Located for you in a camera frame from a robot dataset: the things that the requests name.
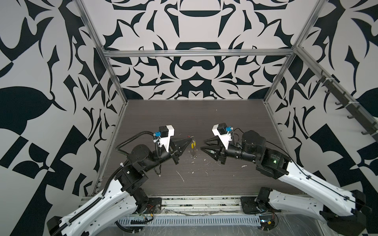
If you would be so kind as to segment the yellow capped key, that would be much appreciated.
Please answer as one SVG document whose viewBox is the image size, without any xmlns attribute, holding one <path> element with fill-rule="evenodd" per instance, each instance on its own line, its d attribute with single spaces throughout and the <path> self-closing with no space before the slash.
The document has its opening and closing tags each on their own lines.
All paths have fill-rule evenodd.
<svg viewBox="0 0 378 236">
<path fill-rule="evenodd" d="M 192 148 L 192 149 L 195 149 L 195 148 L 196 148 L 196 141 L 194 141 L 194 140 L 192 141 L 191 148 Z"/>
</svg>

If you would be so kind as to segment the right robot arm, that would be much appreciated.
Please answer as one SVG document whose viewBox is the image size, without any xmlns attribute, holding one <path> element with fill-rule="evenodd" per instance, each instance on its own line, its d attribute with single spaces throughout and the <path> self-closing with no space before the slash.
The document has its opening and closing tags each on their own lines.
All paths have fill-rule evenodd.
<svg viewBox="0 0 378 236">
<path fill-rule="evenodd" d="M 225 164 L 228 158 L 253 162 L 261 174 L 301 190 L 307 197 L 285 194 L 262 187 L 254 203 L 246 204 L 246 214 L 285 210 L 312 217 L 343 236 L 359 236 L 367 226 L 366 196 L 359 190 L 336 187 L 299 167 L 291 158 L 266 147 L 266 139 L 255 131 L 243 133 L 235 143 L 229 131 L 214 130 L 214 138 L 201 150 Z"/>
</svg>

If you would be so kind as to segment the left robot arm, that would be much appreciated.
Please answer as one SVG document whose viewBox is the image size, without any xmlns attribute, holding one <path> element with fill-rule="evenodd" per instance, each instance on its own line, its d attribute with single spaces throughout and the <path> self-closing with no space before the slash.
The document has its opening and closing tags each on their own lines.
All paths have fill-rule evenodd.
<svg viewBox="0 0 378 236">
<path fill-rule="evenodd" d="M 148 180 L 146 173 L 172 159 L 176 164 L 193 138 L 171 139 L 169 146 L 160 148 L 160 155 L 140 144 L 127 155 L 96 196 L 72 213 L 54 216 L 47 222 L 52 236 L 95 236 L 124 216 L 143 213 L 149 198 L 141 188 Z"/>
</svg>

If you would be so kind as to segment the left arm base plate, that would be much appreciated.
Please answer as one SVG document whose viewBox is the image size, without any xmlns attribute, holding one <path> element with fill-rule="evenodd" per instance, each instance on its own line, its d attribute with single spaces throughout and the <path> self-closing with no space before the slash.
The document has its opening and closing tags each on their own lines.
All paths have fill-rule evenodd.
<svg viewBox="0 0 378 236">
<path fill-rule="evenodd" d="M 158 213 L 161 210 L 162 198 L 152 197 L 143 200 L 137 200 L 132 204 L 136 209 L 132 213 Z"/>
</svg>

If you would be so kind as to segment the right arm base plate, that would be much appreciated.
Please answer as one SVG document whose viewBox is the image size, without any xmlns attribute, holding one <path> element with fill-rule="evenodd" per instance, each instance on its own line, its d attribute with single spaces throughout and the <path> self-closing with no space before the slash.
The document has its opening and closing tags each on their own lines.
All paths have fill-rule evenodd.
<svg viewBox="0 0 378 236">
<path fill-rule="evenodd" d="M 280 209 L 274 209 L 269 204 L 269 198 L 264 197 L 246 197 L 240 198 L 241 207 L 244 214 L 263 214 L 263 213 L 273 213 L 282 212 Z"/>
</svg>

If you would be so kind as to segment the black wall hook rail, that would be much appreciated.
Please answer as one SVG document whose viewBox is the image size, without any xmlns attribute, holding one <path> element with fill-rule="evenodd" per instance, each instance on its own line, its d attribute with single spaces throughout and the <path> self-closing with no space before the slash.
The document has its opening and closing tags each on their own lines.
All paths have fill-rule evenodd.
<svg viewBox="0 0 378 236">
<path fill-rule="evenodd" d="M 322 70 L 320 73 L 316 72 L 319 77 L 317 84 L 322 84 L 326 88 L 326 96 L 323 102 L 323 108 L 326 112 L 326 103 L 329 95 L 333 95 L 337 102 L 335 105 L 339 108 L 346 109 L 349 112 L 348 119 L 355 119 L 364 129 L 362 135 L 370 135 L 376 142 L 378 142 L 378 120 L 371 115 L 363 105 L 358 102 L 352 95 L 343 88 L 337 79 L 328 77 Z"/>
</svg>

